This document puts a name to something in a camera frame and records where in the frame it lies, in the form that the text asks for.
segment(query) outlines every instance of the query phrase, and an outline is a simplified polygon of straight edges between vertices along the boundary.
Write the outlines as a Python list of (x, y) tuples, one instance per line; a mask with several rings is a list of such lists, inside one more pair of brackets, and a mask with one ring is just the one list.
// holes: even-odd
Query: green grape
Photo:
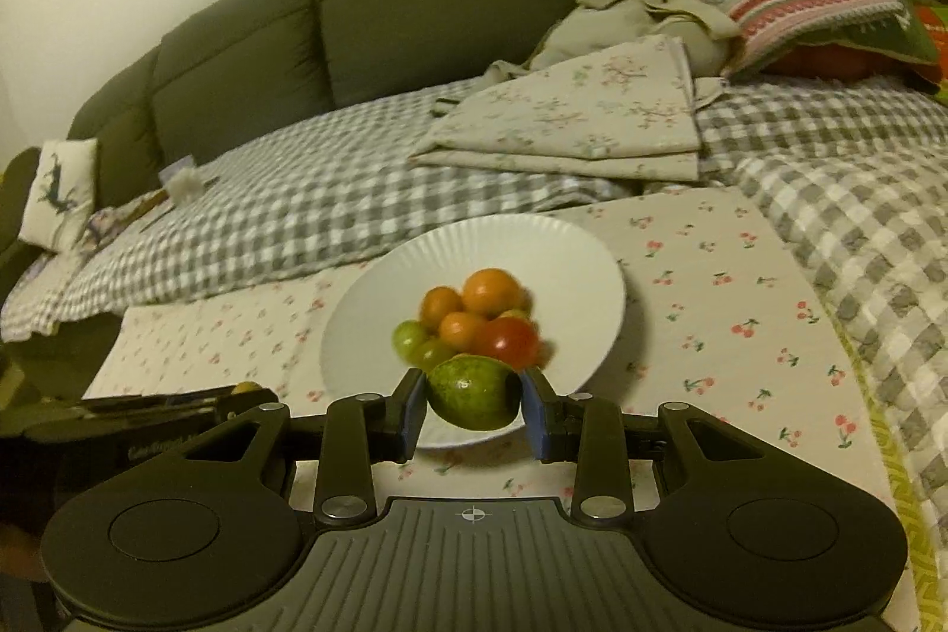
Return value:
[(435, 367), (441, 365), (441, 362), (447, 362), (456, 353), (458, 352), (444, 343), (441, 338), (431, 338), (416, 348), (411, 356), (411, 365), (420, 367), (425, 373), (430, 373)]
[(412, 355), (428, 338), (430, 338), (428, 331), (423, 328), (421, 322), (407, 319), (392, 332), (392, 348), (395, 349), (395, 353), (402, 362), (416, 367)]

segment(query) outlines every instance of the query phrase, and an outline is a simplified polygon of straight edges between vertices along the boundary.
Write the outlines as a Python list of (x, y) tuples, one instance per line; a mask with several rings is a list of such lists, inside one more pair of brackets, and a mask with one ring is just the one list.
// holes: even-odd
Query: red pillow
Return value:
[(900, 72), (904, 68), (892, 57), (841, 44), (796, 46), (779, 60), (763, 69), (779, 76), (821, 78), (825, 81), (852, 83), (880, 73)]

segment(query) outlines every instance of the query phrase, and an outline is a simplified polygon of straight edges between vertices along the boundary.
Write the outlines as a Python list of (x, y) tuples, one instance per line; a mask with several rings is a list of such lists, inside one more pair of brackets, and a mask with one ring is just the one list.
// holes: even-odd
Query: green fruit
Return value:
[(520, 378), (496, 359), (460, 354), (428, 373), (428, 404), (449, 424), (504, 428), (520, 411)]
[(456, 353), (458, 352), (444, 343), (441, 338), (431, 338), (419, 345), (411, 354), (410, 364), (414, 367), (421, 367), (421, 370), (430, 373), (431, 370), (441, 365), (442, 362), (447, 362)]
[(395, 353), (402, 362), (414, 367), (411, 356), (428, 338), (430, 338), (428, 331), (423, 328), (421, 322), (407, 319), (392, 332), (392, 348), (395, 349)]

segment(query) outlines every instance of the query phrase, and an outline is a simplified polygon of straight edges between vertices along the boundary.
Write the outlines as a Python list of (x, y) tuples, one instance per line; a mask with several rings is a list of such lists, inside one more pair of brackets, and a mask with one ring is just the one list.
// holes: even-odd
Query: checkered blanket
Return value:
[(897, 429), (948, 578), (948, 145), (747, 158), (734, 182), (793, 247)]
[(473, 83), (343, 108), (229, 151), (202, 168), (206, 179), (219, 179), (198, 203), (146, 217), (67, 287), (57, 283), (58, 296), (38, 298), (21, 281), (5, 304), (3, 339), (373, 258), (454, 220), (632, 193), (605, 179), (411, 168), (406, 159), (428, 129), (435, 99), (460, 99)]
[(704, 181), (730, 182), (742, 159), (771, 151), (822, 159), (948, 143), (948, 110), (885, 78), (855, 86), (802, 78), (730, 86), (695, 122)]

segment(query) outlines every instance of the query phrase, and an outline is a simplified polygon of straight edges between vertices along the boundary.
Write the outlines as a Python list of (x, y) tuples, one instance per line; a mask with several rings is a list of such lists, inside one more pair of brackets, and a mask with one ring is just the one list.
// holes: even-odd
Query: orange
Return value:
[(438, 326), (438, 337), (457, 351), (468, 353), (478, 330), (486, 323), (487, 320), (476, 313), (450, 312)]
[(467, 278), (461, 298), (468, 312), (494, 317), (523, 305), (523, 288), (503, 269), (481, 269)]
[(453, 287), (435, 287), (425, 293), (418, 310), (418, 321), (430, 332), (435, 332), (441, 320), (450, 312), (459, 312), (462, 308), (461, 296)]

